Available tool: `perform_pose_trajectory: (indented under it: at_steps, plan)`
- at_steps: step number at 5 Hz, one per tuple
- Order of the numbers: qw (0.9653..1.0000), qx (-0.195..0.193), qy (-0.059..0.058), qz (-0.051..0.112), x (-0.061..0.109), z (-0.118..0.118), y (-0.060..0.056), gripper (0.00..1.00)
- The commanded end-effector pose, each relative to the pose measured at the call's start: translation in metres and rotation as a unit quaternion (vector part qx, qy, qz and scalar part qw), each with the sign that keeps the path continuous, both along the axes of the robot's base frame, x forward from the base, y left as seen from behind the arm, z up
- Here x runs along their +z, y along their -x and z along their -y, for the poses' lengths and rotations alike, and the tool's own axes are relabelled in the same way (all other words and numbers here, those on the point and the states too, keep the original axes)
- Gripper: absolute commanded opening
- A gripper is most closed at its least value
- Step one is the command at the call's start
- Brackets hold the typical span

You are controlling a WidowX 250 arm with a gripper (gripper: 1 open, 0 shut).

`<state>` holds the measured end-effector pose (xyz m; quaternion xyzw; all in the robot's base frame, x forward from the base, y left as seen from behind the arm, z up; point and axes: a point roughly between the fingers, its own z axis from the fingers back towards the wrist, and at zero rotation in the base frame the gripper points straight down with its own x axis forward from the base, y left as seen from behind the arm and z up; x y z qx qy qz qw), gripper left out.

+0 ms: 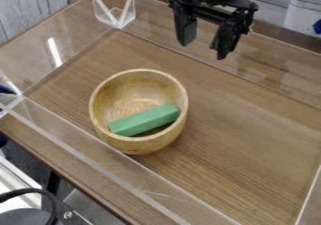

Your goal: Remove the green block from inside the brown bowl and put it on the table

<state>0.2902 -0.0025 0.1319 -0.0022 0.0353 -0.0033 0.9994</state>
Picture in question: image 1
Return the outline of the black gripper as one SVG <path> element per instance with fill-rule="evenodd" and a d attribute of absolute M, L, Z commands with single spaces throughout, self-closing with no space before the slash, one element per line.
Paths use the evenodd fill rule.
<path fill-rule="evenodd" d="M 170 0 L 178 42 L 189 46 L 197 36 L 197 18 L 221 24 L 210 48 L 224 60 L 250 32 L 258 6 L 250 0 Z"/>

